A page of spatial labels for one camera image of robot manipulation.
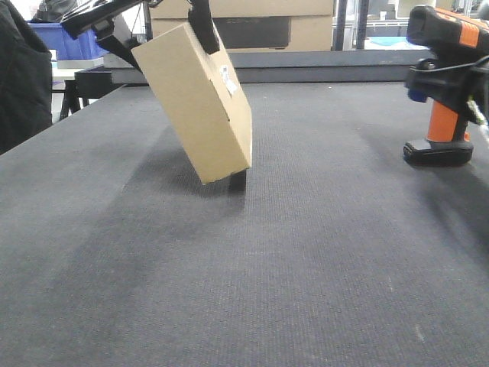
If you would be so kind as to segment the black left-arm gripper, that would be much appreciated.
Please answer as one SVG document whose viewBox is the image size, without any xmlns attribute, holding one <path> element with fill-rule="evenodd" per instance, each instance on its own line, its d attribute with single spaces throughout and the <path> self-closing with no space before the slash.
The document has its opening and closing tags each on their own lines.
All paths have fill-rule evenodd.
<svg viewBox="0 0 489 367">
<path fill-rule="evenodd" d="M 115 55 L 127 65 L 139 78 L 146 82 L 141 68 L 136 61 L 133 49 L 142 45 L 132 34 L 126 21 L 115 21 L 124 11 L 139 4 L 149 4 L 140 0 L 107 0 L 86 1 L 68 11 L 61 19 L 63 29 L 77 39 L 85 31 L 92 29 L 96 35 L 96 43 L 110 54 Z M 220 43 L 215 32 L 214 23 L 208 0 L 190 1 L 188 21 L 203 50 L 214 54 L 220 50 Z"/>
</svg>

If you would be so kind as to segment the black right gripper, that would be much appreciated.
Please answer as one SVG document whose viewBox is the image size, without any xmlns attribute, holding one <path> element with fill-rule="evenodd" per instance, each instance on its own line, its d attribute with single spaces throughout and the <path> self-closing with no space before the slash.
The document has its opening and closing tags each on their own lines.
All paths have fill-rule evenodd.
<svg viewBox="0 0 489 367">
<path fill-rule="evenodd" d="M 477 125 L 488 123 L 488 58 L 454 66 L 438 67 L 421 60 L 410 67 L 405 81 L 408 96 L 416 102 L 428 98 Z"/>
</svg>

